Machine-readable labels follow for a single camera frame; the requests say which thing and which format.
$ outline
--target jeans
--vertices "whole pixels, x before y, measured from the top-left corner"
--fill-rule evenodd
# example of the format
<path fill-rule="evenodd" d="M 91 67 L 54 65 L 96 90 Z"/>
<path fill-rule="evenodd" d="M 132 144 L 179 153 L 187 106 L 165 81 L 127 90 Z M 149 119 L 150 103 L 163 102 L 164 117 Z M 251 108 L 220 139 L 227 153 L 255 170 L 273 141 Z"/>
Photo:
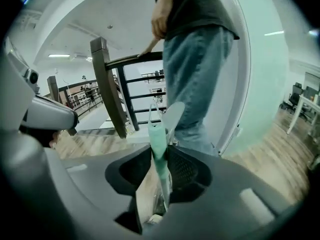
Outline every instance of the jeans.
<path fill-rule="evenodd" d="M 208 25 L 164 42 L 167 105 L 169 107 L 175 102 L 185 104 L 184 113 L 175 129 L 179 147 L 218 155 L 203 120 L 233 40 L 234 34 L 222 26 Z"/>

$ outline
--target man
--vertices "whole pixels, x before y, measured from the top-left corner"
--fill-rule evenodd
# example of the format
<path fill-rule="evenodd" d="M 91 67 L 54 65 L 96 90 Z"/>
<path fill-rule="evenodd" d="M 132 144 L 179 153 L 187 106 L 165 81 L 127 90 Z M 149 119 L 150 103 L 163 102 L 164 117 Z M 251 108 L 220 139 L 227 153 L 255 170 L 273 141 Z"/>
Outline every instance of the man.
<path fill-rule="evenodd" d="M 227 11 L 220 0 L 156 0 L 151 24 L 154 39 L 140 56 L 164 39 L 168 106 L 175 102 L 185 104 L 175 130 L 178 145 L 217 155 L 203 120 L 220 69 L 233 40 L 239 39 Z"/>

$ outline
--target fluorescent light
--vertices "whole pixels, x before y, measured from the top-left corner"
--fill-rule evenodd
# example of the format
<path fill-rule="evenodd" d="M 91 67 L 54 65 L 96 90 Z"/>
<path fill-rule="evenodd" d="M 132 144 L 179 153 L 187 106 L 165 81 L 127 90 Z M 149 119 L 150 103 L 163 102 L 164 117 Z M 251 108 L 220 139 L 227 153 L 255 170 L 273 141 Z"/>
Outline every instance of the fluorescent light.
<path fill-rule="evenodd" d="M 49 58 L 68 58 L 70 54 L 50 54 Z"/>
<path fill-rule="evenodd" d="M 309 31 L 309 34 L 311 36 L 318 37 L 319 36 L 319 32 L 320 32 L 319 29 L 313 29 L 313 30 Z"/>
<path fill-rule="evenodd" d="M 273 35 L 279 35 L 279 34 L 284 34 L 285 31 L 278 31 L 278 32 L 272 32 L 272 33 L 268 33 L 268 34 L 264 34 L 265 36 L 273 36 Z"/>

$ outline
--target gray t-shirt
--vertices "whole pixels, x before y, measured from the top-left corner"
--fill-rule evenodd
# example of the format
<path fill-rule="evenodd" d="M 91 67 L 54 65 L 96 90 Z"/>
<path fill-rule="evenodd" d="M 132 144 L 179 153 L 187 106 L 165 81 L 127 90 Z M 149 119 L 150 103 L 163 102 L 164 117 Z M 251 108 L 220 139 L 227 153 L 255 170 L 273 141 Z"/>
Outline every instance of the gray t-shirt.
<path fill-rule="evenodd" d="M 174 0 L 167 21 L 165 39 L 169 40 L 180 33 L 207 25 L 223 26 L 234 34 L 234 39 L 239 39 L 234 24 L 220 0 Z"/>

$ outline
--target desk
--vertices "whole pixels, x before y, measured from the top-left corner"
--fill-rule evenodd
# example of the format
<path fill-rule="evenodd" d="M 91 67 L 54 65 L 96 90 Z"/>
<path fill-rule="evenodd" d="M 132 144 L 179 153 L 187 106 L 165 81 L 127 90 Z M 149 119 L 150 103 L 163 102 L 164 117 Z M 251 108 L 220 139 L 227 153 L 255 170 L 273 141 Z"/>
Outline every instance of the desk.
<path fill-rule="evenodd" d="M 309 107 L 311 107 L 312 109 L 314 109 L 316 111 L 316 115 L 315 115 L 315 117 L 312 121 L 312 124 L 311 124 L 312 127 L 315 125 L 317 117 L 318 117 L 318 113 L 320 113 L 320 106 L 313 103 L 310 99 L 300 95 L 298 106 L 296 106 L 292 121 L 290 123 L 290 127 L 289 127 L 288 131 L 286 132 L 286 134 L 289 134 L 291 132 L 291 130 L 293 129 L 293 127 L 295 126 L 295 123 L 300 115 L 301 109 L 304 104 L 307 104 Z"/>

